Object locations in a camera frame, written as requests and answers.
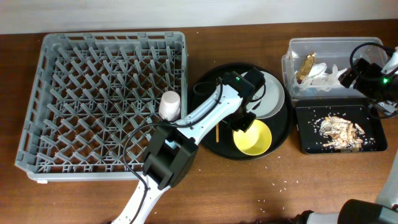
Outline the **yellow bowl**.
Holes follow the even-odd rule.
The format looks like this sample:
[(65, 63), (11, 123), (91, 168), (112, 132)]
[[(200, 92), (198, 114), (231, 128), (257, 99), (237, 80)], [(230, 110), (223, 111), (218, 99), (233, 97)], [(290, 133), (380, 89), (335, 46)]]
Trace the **yellow bowl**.
[(233, 141), (243, 154), (259, 156), (270, 148), (272, 133), (265, 123), (256, 119), (246, 132), (233, 131)]

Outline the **food scraps pile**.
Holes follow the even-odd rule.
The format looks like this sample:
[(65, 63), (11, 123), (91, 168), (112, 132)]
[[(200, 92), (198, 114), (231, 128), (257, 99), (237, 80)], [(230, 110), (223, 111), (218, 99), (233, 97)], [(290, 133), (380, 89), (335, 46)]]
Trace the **food scraps pile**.
[(360, 152), (376, 142), (358, 123), (340, 117), (339, 113), (329, 113), (308, 123), (313, 126), (313, 133), (321, 138), (315, 141), (321, 152)]

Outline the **brown foil wrapper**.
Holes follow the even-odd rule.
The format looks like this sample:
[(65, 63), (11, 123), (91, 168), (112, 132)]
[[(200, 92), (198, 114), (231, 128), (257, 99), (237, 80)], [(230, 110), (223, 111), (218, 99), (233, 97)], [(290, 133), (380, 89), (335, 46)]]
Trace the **brown foil wrapper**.
[(309, 75), (314, 63), (316, 62), (315, 52), (307, 55), (300, 70), (295, 74), (298, 84), (301, 84), (304, 79)]

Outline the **pink plastic cup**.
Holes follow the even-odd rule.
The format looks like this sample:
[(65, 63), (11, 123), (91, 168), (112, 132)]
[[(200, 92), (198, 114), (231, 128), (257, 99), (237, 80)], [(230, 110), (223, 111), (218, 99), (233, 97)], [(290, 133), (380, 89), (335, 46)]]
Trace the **pink plastic cup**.
[(166, 121), (175, 121), (180, 117), (181, 98), (175, 91), (162, 94), (159, 105), (159, 116)]

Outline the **light blue plastic cup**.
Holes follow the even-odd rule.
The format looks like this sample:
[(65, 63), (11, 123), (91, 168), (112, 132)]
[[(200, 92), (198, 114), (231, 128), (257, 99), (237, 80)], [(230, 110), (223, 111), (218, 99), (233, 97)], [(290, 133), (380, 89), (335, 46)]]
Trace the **light blue plastic cup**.
[(171, 149), (175, 149), (177, 147), (177, 144), (175, 141), (169, 141), (169, 140), (165, 140), (166, 145), (168, 145), (168, 147), (170, 147)]

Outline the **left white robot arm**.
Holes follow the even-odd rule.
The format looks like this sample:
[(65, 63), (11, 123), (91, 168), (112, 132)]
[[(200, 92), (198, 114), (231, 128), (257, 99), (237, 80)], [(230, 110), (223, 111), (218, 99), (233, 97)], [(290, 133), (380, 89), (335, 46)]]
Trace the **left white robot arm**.
[(225, 73), (212, 95), (186, 117), (144, 124), (155, 131), (143, 150), (139, 183), (115, 223), (144, 223), (162, 194), (177, 186), (190, 170), (201, 140), (223, 119), (234, 131), (247, 131), (256, 120), (247, 104), (265, 87), (263, 73), (253, 67), (245, 75)]

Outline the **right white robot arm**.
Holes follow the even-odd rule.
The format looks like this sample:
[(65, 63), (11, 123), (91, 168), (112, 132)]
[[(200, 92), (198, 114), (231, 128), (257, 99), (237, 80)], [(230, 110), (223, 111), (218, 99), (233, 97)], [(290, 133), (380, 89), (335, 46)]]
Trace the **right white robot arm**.
[[(355, 47), (345, 65), (347, 72), (335, 95), (319, 96), (314, 90), (297, 100), (294, 130), (304, 154), (311, 149), (310, 170), (303, 182), (310, 188), (302, 199), (303, 209), (294, 223), (338, 223), (341, 209), (351, 199), (367, 202), (372, 210), (349, 213), (348, 223), (377, 222), (384, 209), (397, 222), (397, 49), (375, 42)], [(340, 152), (318, 146), (322, 137), (305, 126), (337, 111), (339, 116), (358, 123), (385, 150), (365, 146), (356, 152)]]

